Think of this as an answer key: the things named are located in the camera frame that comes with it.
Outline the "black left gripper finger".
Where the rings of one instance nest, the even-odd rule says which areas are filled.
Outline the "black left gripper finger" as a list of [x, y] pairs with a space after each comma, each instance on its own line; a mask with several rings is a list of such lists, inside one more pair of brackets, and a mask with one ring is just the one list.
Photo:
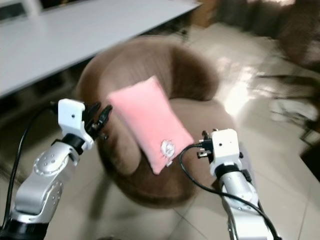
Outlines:
[[95, 103], [90, 103], [87, 105], [86, 109], [86, 123], [89, 124], [90, 122], [93, 121], [93, 118], [98, 110], [100, 110], [101, 103], [100, 102], [95, 102]]
[[103, 128], [109, 121], [110, 113], [113, 110], [112, 105], [106, 105], [102, 112], [98, 115], [98, 127]]

